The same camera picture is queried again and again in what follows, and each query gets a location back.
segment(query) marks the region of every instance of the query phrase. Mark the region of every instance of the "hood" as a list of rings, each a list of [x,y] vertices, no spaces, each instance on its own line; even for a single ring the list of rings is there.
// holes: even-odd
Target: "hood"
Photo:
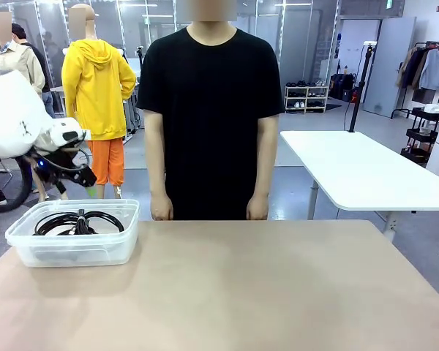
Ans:
[[[83,39],[72,43],[96,69],[103,69],[112,59],[112,46],[104,40]]]

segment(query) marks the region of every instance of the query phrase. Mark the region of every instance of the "coiled cable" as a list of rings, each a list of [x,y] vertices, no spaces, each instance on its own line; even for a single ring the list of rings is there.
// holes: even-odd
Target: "coiled cable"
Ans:
[[[46,223],[40,224],[44,222],[46,219],[49,219],[53,216],[57,216],[55,218],[52,218],[48,220]],[[60,212],[57,214],[50,214],[49,216],[46,216],[42,218],[38,223],[36,223],[36,226],[34,227],[34,234],[38,236],[45,236],[47,235],[51,230],[61,227],[64,225],[71,225],[72,227],[68,230],[64,230],[60,232],[57,235],[91,235],[91,234],[97,234],[95,230],[89,226],[89,220],[91,218],[101,218],[105,221],[112,223],[119,229],[119,232],[124,231],[124,226],[122,223],[114,216],[107,214],[105,212],[101,211],[90,211],[85,214],[85,211],[83,209],[78,210],[77,213],[75,212]]]

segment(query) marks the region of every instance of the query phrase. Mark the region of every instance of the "black t-shirt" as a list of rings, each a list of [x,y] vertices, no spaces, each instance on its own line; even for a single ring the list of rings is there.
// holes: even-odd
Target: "black t-shirt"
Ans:
[[[245,217],[257,175],[258,119],[284,111],[271,46],[239,29],[217,46],[196,42],[186,29],[163,37],[146,53],[137,107],[162,114],[174,216]]]
[[[41,65],[42,72],[44,73],[44,77],[45,77],[45,84],[44,84],[44,87],[42,88],[42,92],[43,93],[48,93],[50,91],[50,89],[49,89],[49,78],[48,78],[48,74],[47,74],[47,65],[45,64],[44,56],[30,42],[24,42],[22,45],[29,46],[34,51],[34,55],[36,55],[37,60],[39,61],[40,65]]]

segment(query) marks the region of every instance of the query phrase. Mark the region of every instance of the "orange shorts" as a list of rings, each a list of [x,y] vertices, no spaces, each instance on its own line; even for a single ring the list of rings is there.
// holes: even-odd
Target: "orange shorts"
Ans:
[[[96,175],[97,185],[109,182],[115,186],[124,183],[124,144],[122,138],[87,141],[93,154],[91,169]]]

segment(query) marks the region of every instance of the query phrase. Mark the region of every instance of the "short sleeve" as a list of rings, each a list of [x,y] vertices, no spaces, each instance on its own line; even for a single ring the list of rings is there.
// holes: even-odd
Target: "short sleeve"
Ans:
[[[258,118],[275,116],[285,112],[277,57],[269,43],[265,43],[262,51],[259,58],[258,80],[255,84],[255,86],[260,87],[258,89],[259,97],[254,102]]]
[[[163,113],[165,102],[164,76],[162,62],[159,60],[159,45],[154,42],[148,49],[143,60],[140,75],[140,87],[138,88],[137,107],[142,110],[150,110]]]

